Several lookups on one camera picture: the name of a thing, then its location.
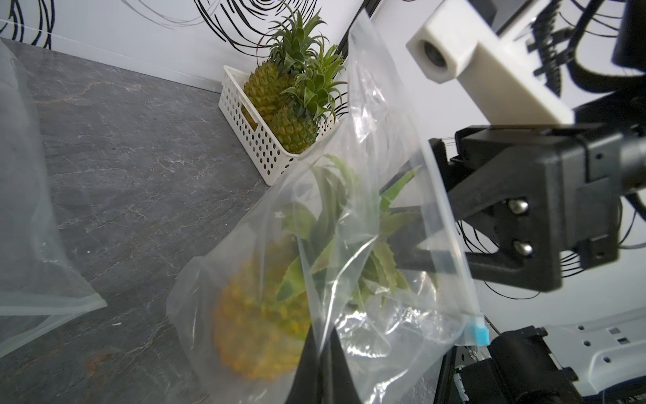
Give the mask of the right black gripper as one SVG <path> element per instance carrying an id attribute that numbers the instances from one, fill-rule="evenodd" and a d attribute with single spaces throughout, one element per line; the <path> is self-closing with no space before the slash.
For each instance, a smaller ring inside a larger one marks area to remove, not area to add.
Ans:
<path id="1" fill-rule="evenodd" d="M 472 126 L 456 136 L 458 155 L 430 142 L 434 157 L 383 154 L 383 221 L 412 222 L 418 206 L 393 208 L 403 191 L 422 204 L 441 203 L 498 245 L 469 254 L 459 245 L 395 243 L 398 269 L 465 273 L 531 291 L 560 288 L 561 255 L 578 255 L 581 269 L 618 259 L 622 191 L 621 131 L 599 125 Z"/>

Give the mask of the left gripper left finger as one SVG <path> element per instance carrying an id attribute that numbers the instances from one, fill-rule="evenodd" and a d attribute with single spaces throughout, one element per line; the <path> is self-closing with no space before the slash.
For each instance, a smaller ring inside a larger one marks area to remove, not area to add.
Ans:
<path id="1" fill-rule="evenodd" d="M 310 328 L 285 404 L 320 402 L 319 359 L 313 328 Z"/>

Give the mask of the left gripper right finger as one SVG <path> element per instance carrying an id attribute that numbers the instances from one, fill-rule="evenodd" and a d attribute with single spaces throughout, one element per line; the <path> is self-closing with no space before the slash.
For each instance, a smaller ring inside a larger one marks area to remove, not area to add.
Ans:
<path id="1" fill-rule="evenodd" d="M 361 403 L 336 329 L 332 330 L 320 356 L 320 403 Z"/>

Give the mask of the clear zip-top bag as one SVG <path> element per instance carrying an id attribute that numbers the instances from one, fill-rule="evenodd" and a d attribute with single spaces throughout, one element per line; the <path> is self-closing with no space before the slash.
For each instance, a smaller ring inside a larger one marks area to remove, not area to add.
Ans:
<path id="1" fill-rule="evenodd" d="M 455 346 L 486 346 L 490 332 L 474 281 L 465 273 L 398 269 L 390 245 L 459 245 L 451 209 L 403 191 L 392 207 L 418 206 L 412 222 L 383 221 L 383 154 L 434 155 L 422 138 L 395 63 L 368 15 L 348 38 L 348 114 L 297 158 L 279 180 L 208 254 L 180 272 L 167 301 L 190 364 L 212 403 L 285 403 L 297 367 L 272 380 L 250 380 L 228 369 L 214 344 L 220 294 L 255 252 L 285 237 L 279 212 L 300 202 L 321 212 L 316 181 L 304 178 L 326 155 L 342 160 L 358 180 L 336 224 L 331 269 L 315 281 L 302 264 L 311 328 L 319 357 L 333 329 L 339 334 L 361 403 L 395 403 Z"/>
<path id="2" fill-rule="evenodd" d="M 1 355 L 106 301 L 67 257 L 28 74 L 1 47 Z"/>

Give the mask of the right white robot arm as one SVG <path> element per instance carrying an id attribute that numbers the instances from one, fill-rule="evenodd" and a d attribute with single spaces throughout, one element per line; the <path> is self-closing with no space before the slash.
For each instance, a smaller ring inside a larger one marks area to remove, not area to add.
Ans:
<path id="1" fill-rule="evenodd" d="M 425 76 L 456 79 L 488 119 L 458 131 L 458 156 L 432 140 L 454 218 L 484 232 L 472 276 L 531 291 L 615 261 L 622 202 L 644 215 L 645 78 L 611 77 L 575 56 L 600 3 L 555 30 L 556 1 L 526 1 L 494 27 L 491 1 L 444 1 L 408 42 Z M 486 360 L 442 360 L 438 403 L 642 403 L 645 311 L 501 333 Z"/>

